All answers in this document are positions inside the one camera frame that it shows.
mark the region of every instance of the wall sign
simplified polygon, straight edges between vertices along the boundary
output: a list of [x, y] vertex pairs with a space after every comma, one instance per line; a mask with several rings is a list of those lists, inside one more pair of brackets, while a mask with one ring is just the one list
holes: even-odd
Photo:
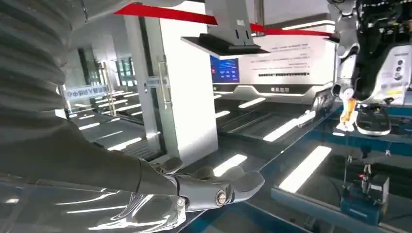
[[65, 91], [67, 101], [89, 99], [104, 96], [109, 92], [107, 86], [81, 86]]

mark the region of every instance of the display panel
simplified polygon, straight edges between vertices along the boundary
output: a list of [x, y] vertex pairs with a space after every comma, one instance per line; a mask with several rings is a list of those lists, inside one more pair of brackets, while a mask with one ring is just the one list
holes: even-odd
[[213, 83], [239, 83], [238, 59], [219, 60], [210, 56]]

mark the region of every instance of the white pillar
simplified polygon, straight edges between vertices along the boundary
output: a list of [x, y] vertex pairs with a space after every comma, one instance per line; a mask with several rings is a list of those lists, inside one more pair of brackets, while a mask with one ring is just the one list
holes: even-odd
[[[205, 14], [205, 4], [185, 1], [173, 9]], [[205, 24], [161, 19], [179, 156], [189, 165], [218, 149], [210, 57], [181, 41], [207, 33]]]
[[132, 51], [133, 66], [135, 67], [135, 77], [137, 80], [137, 90], [139, 92], [141, 110], [143, 112], [144, 128], [152, 152], [160, 151], [159, 137], [157, 136], [157, 125], [153, 101], [150, 91], [146, 89], [148, 79], [146, 58], [141, 37], [139, 18], [135, 16], [125, 16], [127, 35], [129, 37], [130, 49]]

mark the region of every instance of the ceiling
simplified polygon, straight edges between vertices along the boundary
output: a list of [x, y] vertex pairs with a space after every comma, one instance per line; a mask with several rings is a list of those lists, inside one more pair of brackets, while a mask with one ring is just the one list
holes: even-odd
[[[246, 0], [250, 22], [255, 22], [255, 0]], [[329, 13], [326, 0], [264, 0], [265, 24]]]

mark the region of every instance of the white wall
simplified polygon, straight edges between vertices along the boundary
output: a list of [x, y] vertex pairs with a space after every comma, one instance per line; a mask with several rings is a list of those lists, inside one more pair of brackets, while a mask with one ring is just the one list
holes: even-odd
[[[203, 3], [186, 1], [177, 10], [205, 13]], [[173, 101], [180, 158], [191, 164], [218, 149], [210, 57], [181, 36], [206, 33], [205, 24], [160, 20]]]

